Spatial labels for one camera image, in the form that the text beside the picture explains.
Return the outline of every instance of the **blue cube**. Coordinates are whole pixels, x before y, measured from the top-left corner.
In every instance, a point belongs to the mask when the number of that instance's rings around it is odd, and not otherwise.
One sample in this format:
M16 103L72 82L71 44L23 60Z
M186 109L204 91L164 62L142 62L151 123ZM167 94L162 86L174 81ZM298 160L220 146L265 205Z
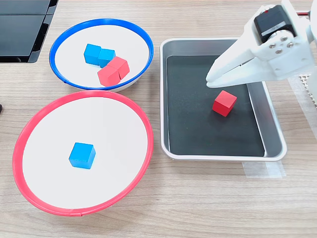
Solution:
M105 67L115 57L114 50L101 49L98 57L101 68Z
M84 52L86 63L99 65L98 56L100 51L101 51L100 46L87 44L85 52Z
M70 153L69 161L73 167L90 169L95 155L93 145L76 142Z

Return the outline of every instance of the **blue bowl rim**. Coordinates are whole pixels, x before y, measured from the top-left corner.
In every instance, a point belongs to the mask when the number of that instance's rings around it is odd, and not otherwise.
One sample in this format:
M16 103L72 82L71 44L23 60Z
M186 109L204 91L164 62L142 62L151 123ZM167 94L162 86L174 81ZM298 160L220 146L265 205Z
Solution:
M89 28L89 27L94 27L94 26L100 26L100 25L115 25L115 26L121 26L124 28L127 28L135 33L137 33L139 36L142 37L142 39L147 43L148 47L149 47L149 58L148 58L148 62L145 65L145 67L143 68L143 70L141 72L139 72L136 76L134 76L133 78L129 79L126 82L111 86L111 87L99 87L99 88L93 88L93 87L85 87L85 86L81 86L81 85L77 85L74 84L70 81L68 81L57 69L56 64L55 64L55 55L57 52L57 49L59 48L59 46L71 35L75 34L78 31L81 31L83 29ZM66 30L65 32L63 32L53 43L51 50L50 50L50 65L51 68L53 70L53 72L55 73L55 75L64 83L67 83L73 87L76 88L81 88L81 89L86 89L86 90L111 90L111 89L116 89L119 87L122 87L124 85L127 85L129 83L131 83L132 81L136 80L138 77L140 77L150 66L152 59L153 59L153 55L154 55L154 47L153 47L153 42L150 38L150 36L139 26L135 25L132 22L129 21L125 21L125 20L121 20L121 19L112 19L112 18L101 18L101 19L93 19L93 20L89 20L89 21L85 21L85 22L81 22L71 28L69 28L68 30Z

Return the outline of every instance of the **red cube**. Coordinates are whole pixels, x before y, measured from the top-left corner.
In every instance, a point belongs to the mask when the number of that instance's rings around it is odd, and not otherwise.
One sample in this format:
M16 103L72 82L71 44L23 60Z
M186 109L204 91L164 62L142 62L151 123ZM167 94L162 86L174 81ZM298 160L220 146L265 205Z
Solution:
M128 62L118 56L114 57L108 65L119 71L120 79L123 79L130 72Z
M222 90L218 97L214 100L212 109L226 117L229 112L232 110L234 104L237 101L237 97Z
M105 87L117 85L120 82L120 76L117 69L107 65L98 71L100 84Z

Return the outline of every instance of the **robotic arm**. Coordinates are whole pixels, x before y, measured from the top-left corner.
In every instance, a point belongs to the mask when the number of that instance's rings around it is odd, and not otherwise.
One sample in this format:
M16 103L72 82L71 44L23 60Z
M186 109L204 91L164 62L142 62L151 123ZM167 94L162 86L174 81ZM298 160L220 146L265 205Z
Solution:
M277 81L312 71L314 57L310 43L317 37L317 0L311 21L300 18L289 0L281 5L262 6L247 22L242 36L212 65L206 80L210 88ZM315 70L308 81L317 92Z

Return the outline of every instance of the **metal tray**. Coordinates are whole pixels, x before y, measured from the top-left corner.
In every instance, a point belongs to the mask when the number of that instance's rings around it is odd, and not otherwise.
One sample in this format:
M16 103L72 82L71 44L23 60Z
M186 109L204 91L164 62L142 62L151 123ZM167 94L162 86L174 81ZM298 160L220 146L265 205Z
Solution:
M268 162L286 143L264 82L211 89L206 75L236 39L170 39L160 46L161 147L175 160ZM221 90L238 97L227 117L212 111Z

